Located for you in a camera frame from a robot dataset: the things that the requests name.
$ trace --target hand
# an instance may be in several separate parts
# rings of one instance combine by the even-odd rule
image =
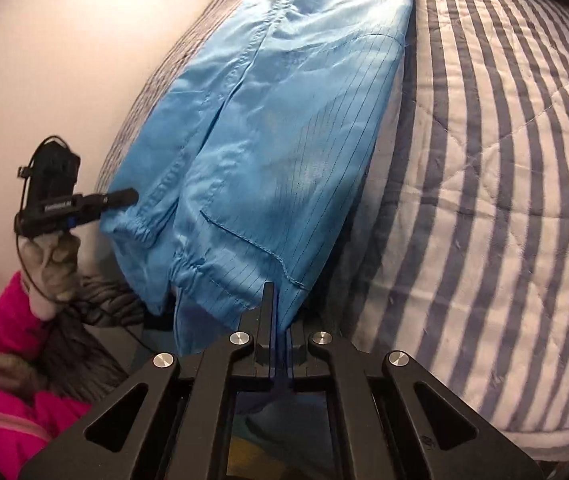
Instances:
[[[53,319],[64,307],[64,302],[75,297],[80,285],[79,248],[80,239],[69,232],[42,235],[24,242],[20,247],[29,274],[27,276],[23,272],[23,285],[29,294],[34,316],[43,321]]]

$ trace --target bed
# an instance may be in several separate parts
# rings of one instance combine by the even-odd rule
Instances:
[[[241,0],[148,80],[97,185]],[[537,460],[569,459],[569,1],[415,0],[361,193],[308,304],[403,349]]]

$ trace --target pink jacket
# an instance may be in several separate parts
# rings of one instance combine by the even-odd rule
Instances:
[[[0,352],[34,359],[49,333],[29,309],[16,273],[0,297]],[[24,463],[87,413],[88,404],[39,392],[34,405],[0,391],[0,472],[14,480]]]

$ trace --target silver screw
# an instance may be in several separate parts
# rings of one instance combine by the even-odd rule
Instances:
[[[162,352],[153,358],[153,364],[158,368],[167,368],[173,364],[173,355]]]
[[[229,337],[229,341],[234,345],[246,345],[249,339],[250,338],[246,332],[234,332]]]
[[[333,341],[333,336],[329,332],[316,332],[311,338],[316,345],[327,345]]]
[[[389,363],[394,366],[405,366],[409,364],[409,356],[405,352],[396,350],[389,354]]]

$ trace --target blue pants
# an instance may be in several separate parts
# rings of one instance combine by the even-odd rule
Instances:
[[[318,278],[372,154],[413,0],[244,0],[158,102],[104,215],[130,284],[178,291],[183,353],[279,290],[285,329]]]

